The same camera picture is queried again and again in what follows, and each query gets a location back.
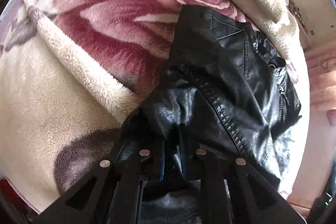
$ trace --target floral blanket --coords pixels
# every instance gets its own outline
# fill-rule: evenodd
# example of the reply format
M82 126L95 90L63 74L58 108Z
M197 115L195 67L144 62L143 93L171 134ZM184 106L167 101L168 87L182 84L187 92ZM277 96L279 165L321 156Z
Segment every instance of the floral blanket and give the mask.
M230 0L12 0L1 15L0 170L36 212L110 151L156 87L183 4L250 21Z

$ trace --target zipper pull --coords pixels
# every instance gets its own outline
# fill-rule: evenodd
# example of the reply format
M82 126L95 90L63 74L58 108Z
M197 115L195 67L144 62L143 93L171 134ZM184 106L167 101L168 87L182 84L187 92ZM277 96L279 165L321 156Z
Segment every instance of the zipper pull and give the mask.
M289 100L288 100L288 98L287 98L287 96L286 96L285 89L283 88L283 86L280 86L280 87L279 87L279 91L280 91L280 94L281 94L283 97L285 97L286 102L287 102L287 104L289 105Z

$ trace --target leather garment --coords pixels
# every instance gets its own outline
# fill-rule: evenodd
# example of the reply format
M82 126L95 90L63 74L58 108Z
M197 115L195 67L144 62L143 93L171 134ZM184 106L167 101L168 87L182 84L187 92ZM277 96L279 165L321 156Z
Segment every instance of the leather garment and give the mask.
M178 125L218 157L246 159L277 188L300 107L285 61L264 34L210 8L184 5L158 87L121 129L127 141L117 161L145 138L166 141L164 179L147 184L141 223L201 223L200 182L182 177Z

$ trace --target silver rivet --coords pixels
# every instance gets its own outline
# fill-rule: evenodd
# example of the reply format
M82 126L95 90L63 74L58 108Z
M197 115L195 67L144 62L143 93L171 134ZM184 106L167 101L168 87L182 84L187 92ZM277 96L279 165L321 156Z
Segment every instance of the silver rivet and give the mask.
M147 157L151 154L151 152L148 149L143 149L143 150L140 150L139 154L140 156Z
M199 156L204 156L207 153L207 151L203 148L199 148L196 150L196 154Z
M110 166L110 161L109 160L102 160L99 165L100 167L103 167L103 168L106 168L106 167L109 167Z
M243 165L246 164L246 161L242 158L238 158L238 159L236 159L236 163L240 166L243 166Z

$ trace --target metal pin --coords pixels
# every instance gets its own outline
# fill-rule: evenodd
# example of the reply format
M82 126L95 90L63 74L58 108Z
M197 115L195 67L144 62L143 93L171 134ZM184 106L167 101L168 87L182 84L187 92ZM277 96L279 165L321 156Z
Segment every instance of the metal pin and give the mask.
M236 164L240 165L240 166L243 166L246 164L246 161L242 158L238 158L236 159Z
M103 168L106 168L106 167L109 167L110 166L110 161L109 160L102 160L99 165L100 167L103 167Z
M196 154L199 156L204 156L207 153L207 151L203 148L199 148L196 150Z
M151 152L148 149L143 149L143 150L140 150L139 154L142 157L147 157L151 154Z

